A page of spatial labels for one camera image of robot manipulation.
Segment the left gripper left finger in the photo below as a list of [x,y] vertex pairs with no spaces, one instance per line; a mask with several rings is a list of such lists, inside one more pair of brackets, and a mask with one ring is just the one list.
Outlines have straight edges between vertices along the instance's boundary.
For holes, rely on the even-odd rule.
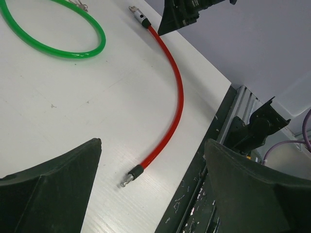
[[79,233],[96,176],[102,142],[71,151],[0,180],[2,233]]

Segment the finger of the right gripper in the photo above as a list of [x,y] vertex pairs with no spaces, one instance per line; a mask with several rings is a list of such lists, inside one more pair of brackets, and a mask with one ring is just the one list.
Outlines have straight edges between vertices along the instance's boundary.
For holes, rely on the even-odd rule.
[[180,2],[180,0],[164,1],[162,19],[157,31],[158,35],[165,35],[184,26],[182,18],[183,15],[179,9]]

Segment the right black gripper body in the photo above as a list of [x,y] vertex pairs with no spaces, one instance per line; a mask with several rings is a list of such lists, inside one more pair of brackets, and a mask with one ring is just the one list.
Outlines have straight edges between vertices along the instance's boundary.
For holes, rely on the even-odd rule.
[[193,24],[199,18],[199,12],[213,5],[218,0],[174,0],[174,19],[178,27],[185,27]]

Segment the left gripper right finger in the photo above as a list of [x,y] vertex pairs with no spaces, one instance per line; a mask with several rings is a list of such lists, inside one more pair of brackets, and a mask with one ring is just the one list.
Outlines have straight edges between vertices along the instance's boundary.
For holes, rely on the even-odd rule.
[[225,233],[309,233],[311,182],[247,159],[213,139],[205,157]]

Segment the green cable lock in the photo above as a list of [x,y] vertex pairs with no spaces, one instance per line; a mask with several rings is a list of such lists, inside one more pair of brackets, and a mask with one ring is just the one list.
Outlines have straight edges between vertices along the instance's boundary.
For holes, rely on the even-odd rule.
[[103,28],[80,0],[2,0],[0,15],[18,39],[46,55],[88,59],[106,46]]

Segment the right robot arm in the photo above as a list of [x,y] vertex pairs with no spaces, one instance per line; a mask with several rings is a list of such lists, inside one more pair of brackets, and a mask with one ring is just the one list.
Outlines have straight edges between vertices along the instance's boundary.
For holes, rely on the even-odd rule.
[[[159,35],[176,31],[197,22],[199,12],[208,9],[221,0],[166,0],[162,20],[158,29]],[[268,136],[275,134],[290,123],[284,119],[272,106],[270,99],[258,108],[245,124],[235,116],[228,129],[224,145],[242,155],[265,144]]]

